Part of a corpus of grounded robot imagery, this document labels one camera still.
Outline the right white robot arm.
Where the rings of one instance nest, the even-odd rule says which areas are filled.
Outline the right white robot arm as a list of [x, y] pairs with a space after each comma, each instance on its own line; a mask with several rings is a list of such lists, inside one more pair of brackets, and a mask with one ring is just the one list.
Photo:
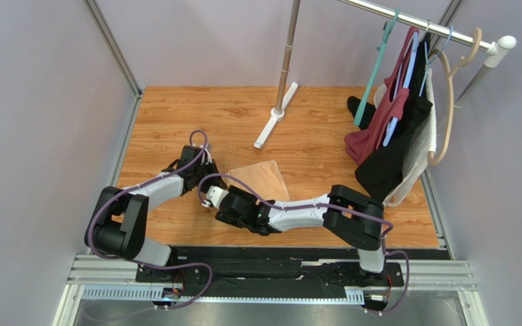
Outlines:
[[382, 249], [384, 206], [343, 185], [329, 193], [293, 202], [263, 200], [250, 189], [231, 185], [211, 187], [206, 199], [217, 209], [218, 221], [268, 236], [298, 228], [326, 228], [357, 249], [360, 268], [380, 274], [385, 269]]

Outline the beige cloth napkin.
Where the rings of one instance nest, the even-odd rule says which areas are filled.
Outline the beige cloth napkin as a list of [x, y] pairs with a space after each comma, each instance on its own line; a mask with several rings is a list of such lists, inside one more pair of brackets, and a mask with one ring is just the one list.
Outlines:
[[287, 185], [275, 160], [234, 168], [226, 174], [241, 180], [265, 200], [291, 200]]

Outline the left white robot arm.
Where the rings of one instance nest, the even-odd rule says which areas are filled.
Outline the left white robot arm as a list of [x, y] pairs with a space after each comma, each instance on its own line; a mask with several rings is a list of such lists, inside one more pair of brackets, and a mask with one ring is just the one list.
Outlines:
[[176, 249], [147, 237], [147, 216], [198, 185], [203, 192], [223, 186], [217, 172], [209, 145], [186, 145], [180, 159], [155, 177], [125, 188], [105, 187], [86, 229], [85, 245], [99, 257], [134, 262], [146, 270], [170, 273], [194, 267], [179, 264]]

